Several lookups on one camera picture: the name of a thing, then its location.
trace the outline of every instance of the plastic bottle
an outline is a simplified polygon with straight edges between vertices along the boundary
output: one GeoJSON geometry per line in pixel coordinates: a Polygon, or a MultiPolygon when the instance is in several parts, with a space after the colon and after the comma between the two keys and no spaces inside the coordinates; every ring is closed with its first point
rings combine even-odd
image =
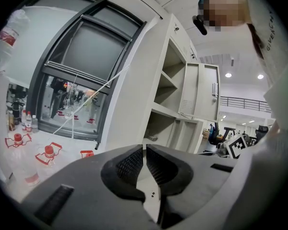
{"type": "Polygon", "coordinates": [[[14,124],[19,125],[19,102],[13,102],[14,124]]]}
{"type": "Polygon", "coordinates": [[[68,163],[66,158],[59,154],[59,150],[62,146],[52,143],[49,146],[45,146],[45,152],[35,156],[36,169],[42,179],[47,179],[54,173],[58,172],[68,163]]]}
{"type": "Polygon", "coordinates": [[[10,111],[10,114],[9,114],[9,130],[10,131],[14,131],[15,130],[13,111],[10,111]]]}
{"type": "Polygon", "coordinates": [[[6,119],[6,128],[7,131],[9,132],[10,128],[9,128],[9,122],[10,122],[10,111],[7,109],[5,110],[5,119],[6,119]]]}
{"type": "Polygon", "coordinates": [[[26,131],[27,131],[28,133],[31,133],[31,132],[32,132],[31,124],[32,124],[31,112],[28,111],[27,118],[26,118],[26,121],[25,121],[25,129],[26,129],[26,131]]]}
{"type": "Polygon", "coordinates": [[[25,110],[25,106],[23,108],[23,112],[21,114],[21,126],[22,126],[22,129],[23,131],[25,131],[25,122],[27,120],[27,114],[26,114],[26,110],[25,110]]]}
{"type": "Polygon", "coordinates": [[[36,115],[32,116],[32,132],[36,133],[38,131],[38,119],[36,118],[36,115]]]}
{"type": "Polygon", "coordinates": [[[0,31],[0,72],[6,70],[13,53],[13,45],[23,30],[27,28],[29,22],[24,10],[16,10],[0,31]]]}
{"type": "Polygon", "coordinates": [[[21,134],[14,135],[14,146],[9,147],[11,150],[9,160],[16,180],[32,186],[39,183],[39,176],[35,167],[34,156],[30,153],[32,142],[31,140],[24,142],[24,137],[21,134]]]}

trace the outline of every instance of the ceiling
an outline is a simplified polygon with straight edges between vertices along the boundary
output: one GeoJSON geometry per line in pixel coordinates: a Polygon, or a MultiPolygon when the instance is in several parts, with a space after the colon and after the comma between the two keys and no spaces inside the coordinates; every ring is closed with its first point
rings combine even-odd
{"type": "Polygon", "coordinates": [[[197,15],[198,0],[155,0],[168,13],[173,13],[186,29],[192,40],[198,56],[218,59],[221,83],[259,85],[268,89],[266,78],[257,79],[263,73],[248,26],[229,28],[221,32],[208,31],[203,36],[192,22],[192,16],[197,15]]]}
{"type": "MultiPolygon", "coordinates": [[[[254,127],[254,128],[258,128],[259,125],[262,125],[262,126],[264,125],[264,118],[235,114],[235,113],[220,112],[219,122],[221,122],[221,119],[223,119],[226,122],[232,122],[238,125],[242,125],[246,123],[246,126],[254,127]]],[[[274,119],[268,119],[268,126],[272,125],[273,123],[274,123],[274,119]]]]}

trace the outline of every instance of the office chair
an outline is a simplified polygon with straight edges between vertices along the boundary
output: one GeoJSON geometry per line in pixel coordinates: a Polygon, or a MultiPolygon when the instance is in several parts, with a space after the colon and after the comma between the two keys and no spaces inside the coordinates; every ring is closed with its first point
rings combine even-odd
{"type": "Polygon", "coordinates": [[[245,142],[248,145],[248,147],[251,146],[251,144],[252,144],[251,143],[251,138],[249,137],[248,134],[245,134],[245,142]]]}
{"type": "Polygon", "coordinates": [[[256,133],[256,142],[255,144],[257,144],[258,141],[261,140],[262,137],[264,137],[266,135],[266,133],[268,133],[269,128],[267,126],[261,126],[259,125],[258,129],[255,130],[256,133]]]}
{"type": "Polygon", "coordinates": [[[211,139],[209,140],[209,142],[210,142],[211,145],[217,145],[217,143],[216,143],[216,137],[218,136],[218,134],[219,134],[219,127],[218,127],[218,124],[215,123],[215,131],[214,131],[211,139]]]}

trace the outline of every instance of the bottle label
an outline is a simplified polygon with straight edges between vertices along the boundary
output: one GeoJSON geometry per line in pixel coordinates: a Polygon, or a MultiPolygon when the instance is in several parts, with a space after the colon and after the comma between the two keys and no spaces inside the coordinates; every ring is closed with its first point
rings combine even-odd
{"type": "Polygon", "coordinates": [[[35,185],[37,183],[39,183],[39,176],[37,173],[35,173],[33,176],[31,177],[26,177],[25,182],[27,182],[29,185],[35,185]]]}
{"type": "Polygon", "coordinates": [[[31,132],[32,131],[31,124],[25,124],[25,129],[27,132],[31,132]]]}

